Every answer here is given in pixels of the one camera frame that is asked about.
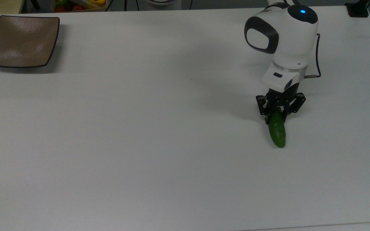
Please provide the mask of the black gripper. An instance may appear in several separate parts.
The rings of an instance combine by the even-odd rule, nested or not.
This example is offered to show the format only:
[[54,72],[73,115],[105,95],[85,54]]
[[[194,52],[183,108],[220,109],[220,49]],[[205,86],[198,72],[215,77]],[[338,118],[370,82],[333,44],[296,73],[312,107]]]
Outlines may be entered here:
[[298,93],[300,83],[290,86],[284,92],[278,92],[273,89],[268,90],[266,95],[257,95],[256,101],[259,112],[264,116],[265,123],[269,125],[272,117],[272,106],[276,103],[284,103],[282,110],[283,122],[286,122],[288,115],[298,113],[306,97],[302,92]]

